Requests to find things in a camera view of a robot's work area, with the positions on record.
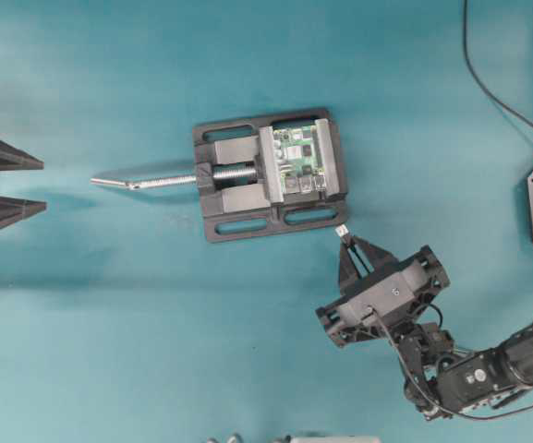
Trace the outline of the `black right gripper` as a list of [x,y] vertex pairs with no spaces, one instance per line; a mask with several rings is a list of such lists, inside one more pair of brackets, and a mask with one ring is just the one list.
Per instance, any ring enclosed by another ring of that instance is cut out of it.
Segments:
[[339,253],[340,298],[318,308],[316,316],[338,347],[406,333],[450,285],[447,272],[428,246],[398,260],[392,253],[356,235]]

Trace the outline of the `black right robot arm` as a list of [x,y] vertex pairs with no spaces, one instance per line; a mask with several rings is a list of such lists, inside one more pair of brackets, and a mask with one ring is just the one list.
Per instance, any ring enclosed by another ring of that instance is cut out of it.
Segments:
[[318,319],[340,348],[388,340],[405,376],[404,393],[426,420],[468,418],[482,404],[499,409],[533,390],[533,322],[495,348],[464,351],[440,324],[417,322],[449,284],[429,247],[400,261],[344,225],[335,231],[343,295],[319,308]]

